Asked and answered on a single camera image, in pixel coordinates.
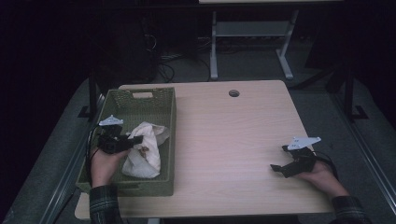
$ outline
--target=hand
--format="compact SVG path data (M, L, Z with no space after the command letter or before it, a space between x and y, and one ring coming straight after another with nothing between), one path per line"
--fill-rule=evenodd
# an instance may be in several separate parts
M91 164L92 188L109 185L111 183L111 177L116 173L119 167L120 159L127 156L130 150L131 149L110 155L100 148L94 149L92 151Z
M327 193L330 199L349 195L343 185L334 177L329 166L323 161L317 161L312 172L303 172L297 174L296 177L312 183L315 187Z

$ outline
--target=person's left hand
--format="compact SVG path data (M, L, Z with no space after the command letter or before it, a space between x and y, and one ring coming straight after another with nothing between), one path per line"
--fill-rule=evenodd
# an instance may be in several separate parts
M109 185L111 177L116 173L120 159L127 156L131 149L116 154L107 154L100 148L96 148L92 152L92 188Z

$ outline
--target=white cloth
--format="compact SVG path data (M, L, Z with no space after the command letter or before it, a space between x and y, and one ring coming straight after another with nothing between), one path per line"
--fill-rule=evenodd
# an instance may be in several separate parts
M159 175L161 158L158 146L169 137L169 134L169 129L163 126L147 122L137 126L128 138L143 135L143 141L141 144L134 145L134 148L128 154L128 158L122 166L122 173L140 178L153 178ZM142 147L148 148L145 151L146 158L139 152Z

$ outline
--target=table top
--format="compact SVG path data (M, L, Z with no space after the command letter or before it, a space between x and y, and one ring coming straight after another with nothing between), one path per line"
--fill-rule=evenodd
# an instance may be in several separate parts
M326 213L323 193L270 164L292 162L281 146L306 137L282 81L236 81L122 86L175 87L175 186L170 197L119 198L122 217L207 217ZM229 91L240 95L231 97ZM89 218L82 193L77 218Z

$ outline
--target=sleeve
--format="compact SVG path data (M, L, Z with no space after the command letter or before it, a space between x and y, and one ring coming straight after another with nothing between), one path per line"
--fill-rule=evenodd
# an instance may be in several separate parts
M335 197L332 199L332 206L336 216L332 224L372 224L355 197Z
M91 189L90 217L94 224L121 224L117 187L101 186Z

